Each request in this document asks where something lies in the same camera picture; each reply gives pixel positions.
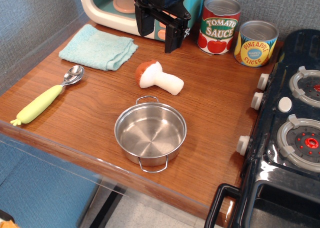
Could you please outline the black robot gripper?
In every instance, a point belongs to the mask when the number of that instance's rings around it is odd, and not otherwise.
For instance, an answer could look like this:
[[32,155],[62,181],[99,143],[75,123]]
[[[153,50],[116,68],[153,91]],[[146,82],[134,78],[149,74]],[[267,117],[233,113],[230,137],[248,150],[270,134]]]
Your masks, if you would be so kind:
[[137,29],[141,37],[151,34],[155,20],[166,25],[165,53],[181,47],[188,35],[191,14],[184,7],[184,0],[134,0]]

